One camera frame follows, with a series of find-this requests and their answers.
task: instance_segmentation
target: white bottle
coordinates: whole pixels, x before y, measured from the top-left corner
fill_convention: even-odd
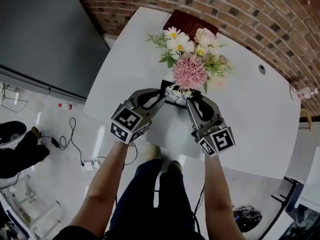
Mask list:
[[[72,110],[73,108],[72,104],[68,104],[68,103],[63,103],[63,104],[59,103],[58,106],[59,108],[63,108],[65,110]]]
[[[293,91],[293,97],[298,100],[309,99],[318,93],[318,88],[313,91],[309,87],[302,88],[300,90]]]

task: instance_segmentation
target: power strip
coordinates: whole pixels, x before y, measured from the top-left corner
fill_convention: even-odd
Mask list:
[[[83,169],[85,171],[98,171],[100,166],[101,166],[101,163],[100,161],[84,161],[84,167]]]

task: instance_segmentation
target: shoe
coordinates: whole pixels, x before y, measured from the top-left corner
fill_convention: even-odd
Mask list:
[[[182,174],[182,166],[178,161],[174,160],[169,164],[167,172],[168,173],[179,172]]]
[[[42,137],[41,133],[39,132],[39,130],[36,127],[32,127],[31,128],[31,132],[38,138],[40,139]]]
[[[146,147],[146,157],[147,157],[147,161],[150,161],[152,159],[159,159],[161,154],[161,150],[160,147],[154,144],[149,144]]]

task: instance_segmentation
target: forearm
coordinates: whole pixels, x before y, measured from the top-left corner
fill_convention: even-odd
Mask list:
[[[102,237],[111,217],[127,150],[127,144],[121,142],[113,144],[70,225],[82,227],[98,238]]]
[[[204,204],[209,239],[244,239],[233,215],[228,184],[218,156],[205,157]]]
[[[204,201],[210,209],[232,209],[230,192],[219,156],[205,157]]]
[[[95,174],[87,197],[99,198],[100,200],[115,200],[125,164],[128,145],[115,142],[104,160],[102,166]]]

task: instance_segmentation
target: brick wall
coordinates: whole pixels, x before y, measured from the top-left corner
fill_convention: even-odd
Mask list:
[[[179,9],[219,28],[295,88],[320,88],[320,0],[80,0],[101,33],[118,36],[139,6]],[[320,116],[320,95],[302,106]]]

